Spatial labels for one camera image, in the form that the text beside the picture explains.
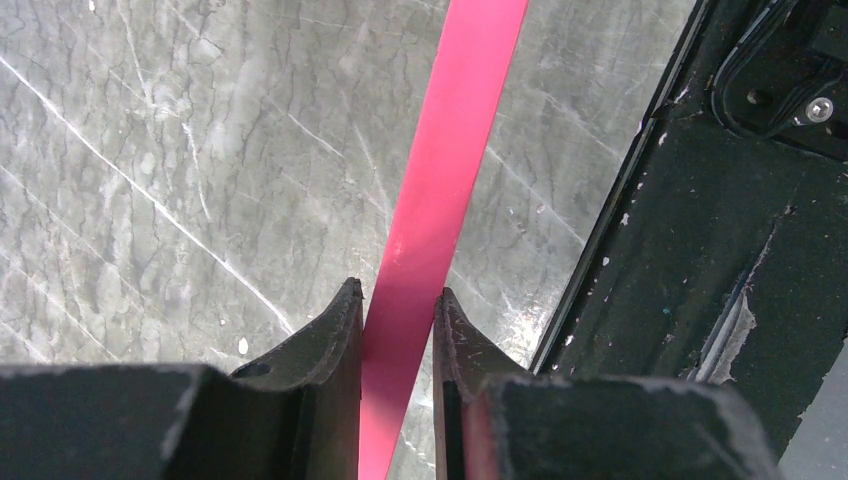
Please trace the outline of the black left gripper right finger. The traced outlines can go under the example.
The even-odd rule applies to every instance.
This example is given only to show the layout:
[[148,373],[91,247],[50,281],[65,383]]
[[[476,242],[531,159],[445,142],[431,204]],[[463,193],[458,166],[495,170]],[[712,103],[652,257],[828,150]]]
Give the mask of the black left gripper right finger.
[[433,319],[440,479],[775,479],[735,391],[677,379],[534,375],[476,329],[454,292]]

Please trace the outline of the pink wooden photo frame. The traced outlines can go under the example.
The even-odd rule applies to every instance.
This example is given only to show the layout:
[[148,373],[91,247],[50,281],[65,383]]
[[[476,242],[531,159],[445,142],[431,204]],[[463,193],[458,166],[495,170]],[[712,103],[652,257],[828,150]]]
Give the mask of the pink wooden photo frame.
[[448,6],[364,325],[362,479],[389,472],[526,10]]

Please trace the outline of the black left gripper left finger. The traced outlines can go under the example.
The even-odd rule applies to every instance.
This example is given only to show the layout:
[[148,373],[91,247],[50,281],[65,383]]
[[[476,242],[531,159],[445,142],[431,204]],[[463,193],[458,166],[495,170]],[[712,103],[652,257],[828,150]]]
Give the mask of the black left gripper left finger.
[[224,373],[206,364],[5,365],[5,479],[353,479],[363,293]]

